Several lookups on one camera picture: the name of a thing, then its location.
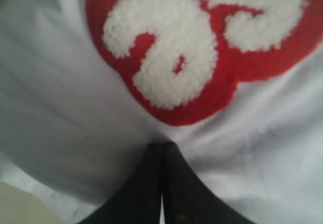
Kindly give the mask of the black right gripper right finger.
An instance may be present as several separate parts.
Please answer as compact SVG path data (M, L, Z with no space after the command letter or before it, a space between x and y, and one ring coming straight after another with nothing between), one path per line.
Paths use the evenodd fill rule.
M252 223L210 191L175 143L164 146L161 186L165 223Z

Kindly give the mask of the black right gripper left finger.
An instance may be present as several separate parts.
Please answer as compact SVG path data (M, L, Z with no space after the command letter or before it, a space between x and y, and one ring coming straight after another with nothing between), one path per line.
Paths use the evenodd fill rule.
M83 224L153 224L160 222L159 170L162 145L148 144L135 172L102 207Z

